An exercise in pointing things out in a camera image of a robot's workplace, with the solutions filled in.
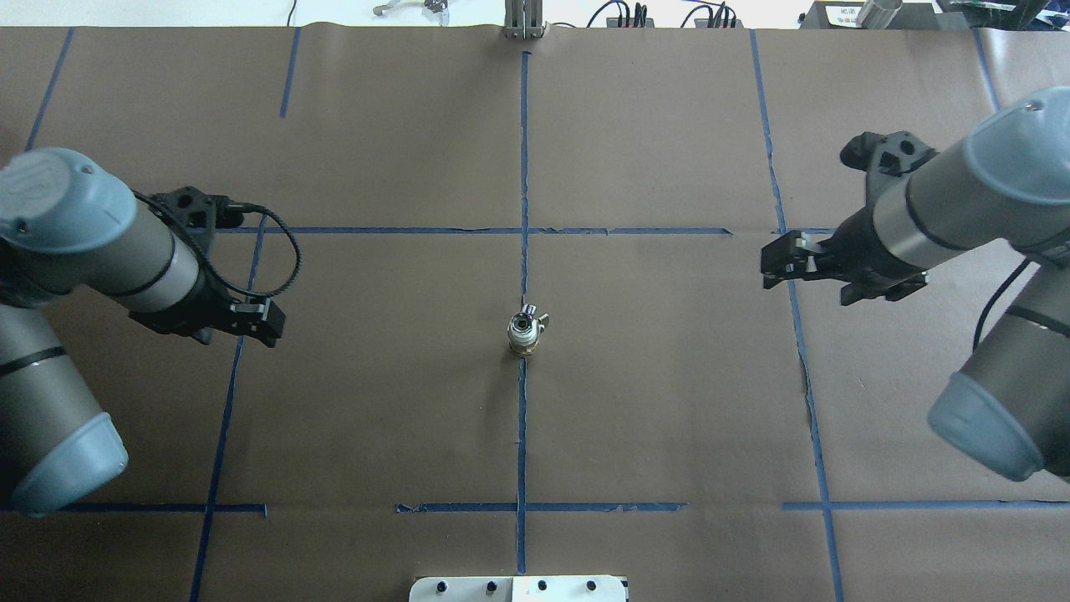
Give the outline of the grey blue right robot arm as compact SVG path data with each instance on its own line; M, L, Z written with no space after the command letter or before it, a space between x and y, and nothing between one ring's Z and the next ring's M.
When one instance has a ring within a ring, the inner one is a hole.
M1067 481L1069 91L1031 91L943 149L861 132L840 152L863 205L829 235L760 251L762 284L840 282L839 302L902 300L937 268L1002 244L1017 256L978 309L966 362L926 415L941 439L1012 482Z

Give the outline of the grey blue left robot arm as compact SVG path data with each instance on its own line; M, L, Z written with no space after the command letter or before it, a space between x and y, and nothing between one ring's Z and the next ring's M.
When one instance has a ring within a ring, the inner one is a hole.
M47 518L110 483L129 465L111 415L85 384L43 311L88 288L138 324L207 345L225 331L274 348L282 338L282 285L256 291L211 262L217 230L256 203L183 186L135 191L75 150L24 151L3 167L3 506Z

